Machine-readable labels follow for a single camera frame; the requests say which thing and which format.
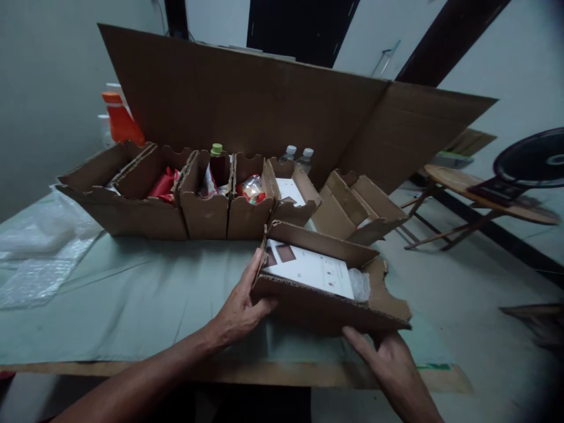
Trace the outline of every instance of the orange bottle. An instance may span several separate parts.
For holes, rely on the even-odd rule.
[[[130,140],[134,144],[142,147],[145,145],[145,135],[139,126],[131,118],[129,112],[122,103],[122,98],[118,93],[106,91],[102,93],[102,98],[108,106],[110,115],[110,133],[115,142],[124,143]]]

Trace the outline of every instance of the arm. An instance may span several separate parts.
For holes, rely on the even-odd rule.
[[[252,305],[249,292],[259,269],[257,249],[218,315],[198,332],[172,347],[108,379],[53,420],[63,422],[124,423],[138,421],[170,391],[186,381],[202,359],[243,338],[276,307],[263,298]]]
[[[419,375],[407,344],[397,332],[385,333],[381,339],[373,337],[374,345],[379,345],[378,350],[351,327],[344,327],[343,334],[370,367],[384,395],[402,421],[443,421]]]

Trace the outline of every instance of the bubble wrap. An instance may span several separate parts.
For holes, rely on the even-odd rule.
[[[102,228],[76,202],[54,190],[52,201],[0,234],[0,263],[16,273],[0,288],[0,309],[46,304]]]
[[[348,270],[348,275],[351,279],[354,299],[361,303],[368,301],[370,298],[370,276],[354,268]]]

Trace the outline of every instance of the round wooden table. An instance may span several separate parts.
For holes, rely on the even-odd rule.
[[[406,246],[406,250],[410,250],[421,244],[426,244],[438,239],[445,240],[447,242],[447,245],[443,248],[443,250],[449,250],[460,241],[467,238],[471,233],[479,230],[484,224],[499,216],[512,216],[516,219],[526,220],[532,223],[544,225],[560,224],[560,217],[556,213],[545,210],[539,207],[534,202],[527,201],[527,197],[524,197],[522,199],[520,198],[518,199],[519,201],[515,204],[506,207],[487,200],[479,195],[468,192],[466,190],[468,187],[483,182],[482,179],[473,175],[464,173],[460,170],[450,169],[448,167],[436,166],[434,164],[426,165],[425,171],[429,174],[429,182],[427,188],[425,188],[419,198],[405,203],[403,206],[401,206],[401,208],[403,209],[414,204],[413,208],[409,211],[409,217],[417,217],[437,235],[420,241],[404,227],[403,230],[406,232],[406,234],[409,235],[409,237],[412,238],[413,241],[415,241],[413,244]],[[456,194],[472,200],[473,203],[470,205],[470,207],[475,209],[489,209],[489,213],[482,216],[482,218],[478,219],[476,222],[467,223],[448,232],[441,233],[437,228],[435,228],[423,217],[421,217],[421,215],[417,214],[417,209],[423,204],[423,201],[427,197],[433,196],[437,192],[445,189],[449,189]],[[448,238],[449,235],[453,235],[458,232],[462,233],[456,239],[451,240],[450,238]]]

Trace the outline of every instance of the green bottle cap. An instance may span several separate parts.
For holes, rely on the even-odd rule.
[[[221,155],[221,152],[223,151],[223,146],[221,144],[212,144],[211,145],[211,156],[212,157],[218,157]]]

